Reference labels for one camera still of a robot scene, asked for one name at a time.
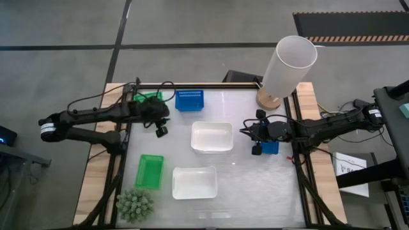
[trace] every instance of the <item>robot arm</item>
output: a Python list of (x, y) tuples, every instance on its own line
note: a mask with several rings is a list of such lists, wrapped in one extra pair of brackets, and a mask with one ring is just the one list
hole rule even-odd
[(240, 131), (256, 141), (256, 145), (252, 149), (253, 155), (260, 155), (262, 152), (261, 142), (267, 141), (298, 142), (303, 147), (301, 148), (303, 153), (307, 153), (323, 141), (330, 141), (338, 135), (356, 129), (377, 131), (383, 126), (382, 115), (375, 103), (362, 103), (362, 101), (356, 100), (354, 105), (357, 109), (319, 120), (295, 121), (291, 119), (290, 122), (293, 122), (294, 129), (287, 122), (270, 123), (267, 120), (270, 116), (266, 116), (265, 111), (259, 109), (256, 112), (259, 123), (254, 123)]
[(46, 142), (59, 142), (65, 139), (86, 141), (91, 144), (102, 144), (110, 154), (122, 154), (125, 149), (122, 146), (119, 132), (108, 131), (100, 133), (96, 131), (75, 128), (74, 125), (112, 121), (115, 123), (155, 123), (158, 137), (167, 133), (166, 116), (169, 109), (164, 102), (156, 97), (150, 97), (140, 103), (120, 102), (108, 108), (87, 109), (83, 111), (63, 111), (51, 114), (45, 119), (38, 121), (41, 126), (41, 139)]

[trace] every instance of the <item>blue basket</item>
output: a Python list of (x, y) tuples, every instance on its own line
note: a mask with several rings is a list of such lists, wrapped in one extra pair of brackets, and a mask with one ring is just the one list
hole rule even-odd
[(175, 108), (181, 112), (200, 111), (205, 106), (203, 90), (176, 91)]
[(279, 153), (279, 143), (277, 141), (269, 141), (269, 142), (262, 142), (261, 147), (263, 149), (263, 153), (266, 154), (278, 154)]

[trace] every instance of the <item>green plastic basket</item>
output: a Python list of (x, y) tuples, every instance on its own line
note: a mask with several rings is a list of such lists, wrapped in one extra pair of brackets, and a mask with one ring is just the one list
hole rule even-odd
[[(144, 96), (135, 95), (134, 96), (134, 101), (143, 102), (145, 100), (145, 97), (149, 98), (151, 96), (156, 96), (156, 93), (144, 93), (143, 95)], [(163, 101), (162, 92), (158, 93), (158, 98), (159, 98), (159, 100)]]
[(135, 187), (159, 189), (162, 179), (164, 157), (159, 155), (141, 155)]

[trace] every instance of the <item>black stand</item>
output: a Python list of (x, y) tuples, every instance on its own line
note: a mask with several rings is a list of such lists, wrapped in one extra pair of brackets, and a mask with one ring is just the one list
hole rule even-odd
[(398, 159), (395, 159), (366, 169), (337, 176), (337, 182), (339, 188), (345, 188), (374, 181), (404, 177), (405, 174), (401, 168), (401, 164)]

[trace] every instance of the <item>gray concrete floor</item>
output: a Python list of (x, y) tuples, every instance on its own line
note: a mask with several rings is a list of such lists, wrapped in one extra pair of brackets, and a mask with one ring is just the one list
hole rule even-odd
[[(125, 0), (4, 0), (0, 2), (0, 45), (113, 44)], [(124, 44), (194, 42), (278, 42), (296, 34), (292, 12), (402, 10), (398, 0), (141, 0), (128, 14)], [(263, 75), (274, 49), (123, 50), (113, 82), (220, 82), (229, 69)], [(305, 77), (317, 100), (330, 110), (372, 90), (408, 79), (409, 47), (323, 47)], [(68, 102), (101, 93), (111, 50), (1, 51), (0, 125), (19, 134), (17, 147), (52, 158), (49, 169), (33, 171), (37, 185), (24, 185), (14, 229), (68, 227), (81, 187), (89, 144), (44, 143), (37, 121), (66, 109)], [(90, 100), (79, 108), (99, 104)], [(372, 134), (354, 132), (345, 139)], [(375, 152), (393, 159), (380, 138), (352, 144), (336, 139), (332, 151)], [(377, 206), (345, 204), (354, 226), (388, 225)]]

